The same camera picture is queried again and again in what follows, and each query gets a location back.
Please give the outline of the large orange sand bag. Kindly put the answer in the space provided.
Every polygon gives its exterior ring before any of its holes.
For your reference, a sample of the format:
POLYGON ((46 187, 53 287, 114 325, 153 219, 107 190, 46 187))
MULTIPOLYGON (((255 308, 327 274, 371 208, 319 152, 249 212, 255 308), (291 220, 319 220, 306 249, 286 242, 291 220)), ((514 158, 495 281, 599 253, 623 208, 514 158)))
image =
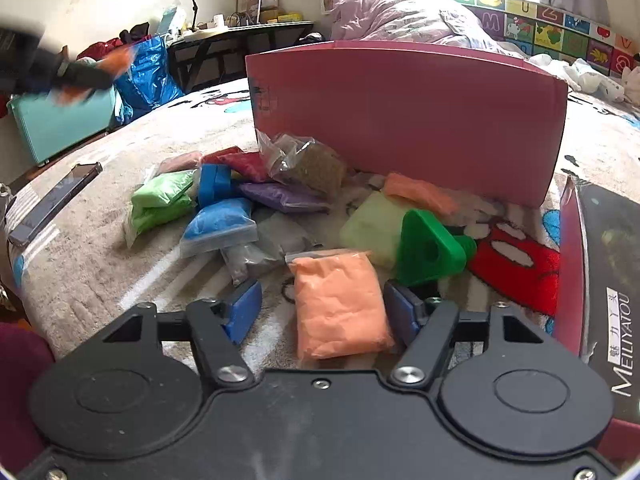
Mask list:
POLYGON ((328 249, 285 258, 294 278, 297 356, 318 361, 390 350, 394 338, 366 252, 328 249))

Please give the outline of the dark printed box lid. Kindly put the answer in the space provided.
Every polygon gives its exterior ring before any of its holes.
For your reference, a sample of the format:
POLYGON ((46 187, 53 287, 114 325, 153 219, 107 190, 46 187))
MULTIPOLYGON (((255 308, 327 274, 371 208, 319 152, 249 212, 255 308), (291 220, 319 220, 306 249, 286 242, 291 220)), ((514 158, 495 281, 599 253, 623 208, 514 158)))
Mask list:
POLYGON ((614 417, 639 422, 639 204, 569 178, 560 206, 554 336, 608 384, 614 417))

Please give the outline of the small orange sand bag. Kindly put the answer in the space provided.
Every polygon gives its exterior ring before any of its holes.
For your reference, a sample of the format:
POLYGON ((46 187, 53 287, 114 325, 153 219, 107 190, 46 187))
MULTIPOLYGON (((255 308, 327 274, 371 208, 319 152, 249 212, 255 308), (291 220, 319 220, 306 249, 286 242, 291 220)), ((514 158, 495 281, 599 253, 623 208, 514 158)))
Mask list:
POLYGON ((429 210, 439 217, 450 216, 459 210, 456 201, 438 186, 423 180, 411 179, 397 172, 392 172, 386 177, 383 193, 408 200, 420 209, 429 210))

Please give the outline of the upper green sand bag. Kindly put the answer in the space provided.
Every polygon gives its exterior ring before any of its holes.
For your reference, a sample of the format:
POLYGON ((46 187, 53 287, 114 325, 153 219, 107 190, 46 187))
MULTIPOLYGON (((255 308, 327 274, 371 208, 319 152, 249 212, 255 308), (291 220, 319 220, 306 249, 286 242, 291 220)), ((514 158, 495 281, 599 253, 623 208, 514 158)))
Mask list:
POLYGON ((193 170, 159 174, 132 193, 131 203, 138 208, 168 207, 189 191, 193 175, 193 170))

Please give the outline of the green triangular plastic mould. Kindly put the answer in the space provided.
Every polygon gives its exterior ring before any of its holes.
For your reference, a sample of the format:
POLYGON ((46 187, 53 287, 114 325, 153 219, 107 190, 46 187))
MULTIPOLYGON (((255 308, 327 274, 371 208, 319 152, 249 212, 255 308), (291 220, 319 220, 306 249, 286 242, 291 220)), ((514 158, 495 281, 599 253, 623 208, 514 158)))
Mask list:
POLYGON ((431 211, 410 209, 402 219, 397 281, 411 287, 460 274, 476 252, 472 237, 451 234, 431 211))

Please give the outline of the purple sand bag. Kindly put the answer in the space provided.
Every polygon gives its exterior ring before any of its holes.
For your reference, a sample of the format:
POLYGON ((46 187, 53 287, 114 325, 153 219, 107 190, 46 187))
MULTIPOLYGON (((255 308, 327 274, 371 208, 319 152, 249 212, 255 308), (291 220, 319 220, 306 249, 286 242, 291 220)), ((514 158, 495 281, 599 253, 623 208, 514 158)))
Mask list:
POLYGON ((331 205, 317 196, 295 191, 276 183, 244 182, 239 191, 249 200, 267 206, 284 214, 306 214, 306 212, 328 212, 331 205))

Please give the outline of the dark red sand bag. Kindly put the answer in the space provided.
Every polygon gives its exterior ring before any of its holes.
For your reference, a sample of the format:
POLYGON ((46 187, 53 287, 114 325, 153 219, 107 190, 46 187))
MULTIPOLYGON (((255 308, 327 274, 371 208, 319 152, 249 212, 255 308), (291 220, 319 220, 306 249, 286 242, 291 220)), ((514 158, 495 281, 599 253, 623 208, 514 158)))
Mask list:
POLYGON ((271 180, 262 156, 258 152, 229 153, 219 156, 220 161, 237 172, 244 180, 265 183, 271 180))

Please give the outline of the lower green sand bag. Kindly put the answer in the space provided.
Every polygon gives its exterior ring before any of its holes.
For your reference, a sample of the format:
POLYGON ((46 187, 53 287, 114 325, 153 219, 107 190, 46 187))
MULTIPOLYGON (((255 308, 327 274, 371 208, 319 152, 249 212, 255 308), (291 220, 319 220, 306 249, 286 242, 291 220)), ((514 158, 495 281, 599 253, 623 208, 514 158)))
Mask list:
POLYGON ((158 226, 178 220, 195 209, 194 200, 183 195, 166 207, 143 208, 132 206, 124 221, 125 242, 128 248, 134 246, 139 235, 151 231, 158 226))

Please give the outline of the bright red sand bag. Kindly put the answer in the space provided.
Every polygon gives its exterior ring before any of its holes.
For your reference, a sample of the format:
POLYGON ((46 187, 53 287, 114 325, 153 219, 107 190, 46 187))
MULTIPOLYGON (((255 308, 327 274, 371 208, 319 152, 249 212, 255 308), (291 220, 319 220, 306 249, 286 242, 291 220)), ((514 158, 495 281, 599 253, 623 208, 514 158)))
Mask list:
POLYGON ((200 159, 200 164, 222 164, 224 162, 222 160, 224 157, 241 153, 242 150, 240 148, 238 148, 237 146, 232 146, 231 148, 225 148, 224 150, 203 155, 200 159))

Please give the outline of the colourful alphabet foam mat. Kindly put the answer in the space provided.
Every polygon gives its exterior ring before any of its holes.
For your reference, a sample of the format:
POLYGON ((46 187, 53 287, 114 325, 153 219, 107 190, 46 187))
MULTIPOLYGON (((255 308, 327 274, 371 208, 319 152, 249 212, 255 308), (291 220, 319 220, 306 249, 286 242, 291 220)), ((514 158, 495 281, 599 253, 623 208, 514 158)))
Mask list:
POLYGON ((581 58, 612 78, 639 65, 638 44, 588 18, 526 0, 454 1, 471 10, 492 39, 528 55, 544 53, 567 62, 581 58))

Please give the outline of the green sand bag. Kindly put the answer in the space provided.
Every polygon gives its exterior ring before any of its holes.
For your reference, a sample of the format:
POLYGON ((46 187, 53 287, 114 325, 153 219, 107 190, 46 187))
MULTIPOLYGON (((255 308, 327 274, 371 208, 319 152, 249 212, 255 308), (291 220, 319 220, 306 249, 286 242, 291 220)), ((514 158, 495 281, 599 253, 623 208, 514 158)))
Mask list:
POLYGON ((193 175, 193 170, 159 174, 132 193, 131 203, 138 208, 168 207, 189 191, 193 175))
POLYGON ((134 246, 139 235, 151 231, 158 226, 178 220, 195 209, 194 200, 183 195, 166 207, 143 208, 132 206, 124 221, 125 242, 128 248, 134 246))

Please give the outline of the blue sand bag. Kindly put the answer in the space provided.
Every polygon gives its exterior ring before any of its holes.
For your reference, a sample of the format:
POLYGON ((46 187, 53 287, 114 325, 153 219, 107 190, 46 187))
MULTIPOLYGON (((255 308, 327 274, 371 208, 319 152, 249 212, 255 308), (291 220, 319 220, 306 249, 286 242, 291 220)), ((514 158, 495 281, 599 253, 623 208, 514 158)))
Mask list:
POLYGON ((229 198, 201 209, 186 226, 179 243, 180 256, 192 257, 258 241, 252 203, 229 198))

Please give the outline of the dark desk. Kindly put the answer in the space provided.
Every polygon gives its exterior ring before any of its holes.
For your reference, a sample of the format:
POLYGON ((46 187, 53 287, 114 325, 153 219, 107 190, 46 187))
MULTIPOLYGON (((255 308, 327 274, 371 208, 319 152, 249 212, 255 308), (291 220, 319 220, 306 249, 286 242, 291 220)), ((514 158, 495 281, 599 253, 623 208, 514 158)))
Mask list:
POLYGON ((312 21, 301 21, 201 30, 167 48, 168 70, 184 93, 242 79, 247 56, 293 47, 313 29, 312 21))

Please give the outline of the orange item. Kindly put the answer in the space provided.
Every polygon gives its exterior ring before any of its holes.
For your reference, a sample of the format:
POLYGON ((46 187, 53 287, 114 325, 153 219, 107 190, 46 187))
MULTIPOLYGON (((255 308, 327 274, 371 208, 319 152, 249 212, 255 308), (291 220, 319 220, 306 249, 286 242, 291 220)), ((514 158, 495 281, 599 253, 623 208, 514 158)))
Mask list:
MULTIPOLYGON (((118 77, 129 70, 130 65, 134 62, 134 52, 136 52, 136 49, 133 46, 122 46, 105 55, 102 60, 96 61, 86 56, 85 58, 78 58, 75 64, 96 68, 101 72, 109 74, 111 77, 111 87, 118 77)), ((55 90, 54 96, 58 104, 70 105, 89 99, 93 93, 96 93, 96 89, 66 86, 61 90, 55 90)))

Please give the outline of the blue plastic mould block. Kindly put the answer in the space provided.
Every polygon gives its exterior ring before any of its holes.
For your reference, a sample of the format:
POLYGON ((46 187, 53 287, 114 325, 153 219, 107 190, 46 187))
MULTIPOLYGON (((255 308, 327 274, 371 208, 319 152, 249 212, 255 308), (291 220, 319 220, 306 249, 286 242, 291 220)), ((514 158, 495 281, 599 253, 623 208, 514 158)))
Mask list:
POLYGON ((238 195, 238 184, 232 178, 232 169, 229 166, 221 164, 201 166, 198 206, 205 208, 238 195))

